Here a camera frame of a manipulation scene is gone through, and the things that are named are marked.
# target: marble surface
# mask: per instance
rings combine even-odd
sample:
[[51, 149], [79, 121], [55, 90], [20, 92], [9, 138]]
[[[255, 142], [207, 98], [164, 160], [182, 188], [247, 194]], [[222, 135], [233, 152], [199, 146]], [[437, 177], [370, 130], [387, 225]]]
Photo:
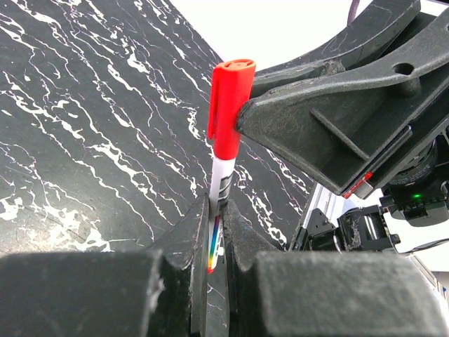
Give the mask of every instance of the marble surface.
[[[143, 249], [207, 191], [220, 59], [168, 1], [5, 0], [0, 46], [1, 254]], [[243, 140], [231, 197], [278, 248], [311, 185]]]

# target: purple cable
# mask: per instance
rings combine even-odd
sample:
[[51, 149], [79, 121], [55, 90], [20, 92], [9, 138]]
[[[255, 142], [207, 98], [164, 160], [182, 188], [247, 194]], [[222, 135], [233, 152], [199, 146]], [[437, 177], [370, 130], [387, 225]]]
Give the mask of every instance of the purple cable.
[[352, 0], [351, 7], [349, 8], [349, 14], [348, 14], [348, 25], [350, 25], [352, 23], [352, 21], [354, 21], [354, 19], [356, 18], [357, 8], [358, 8], [359, 4], [360, 4], [360, 0]]

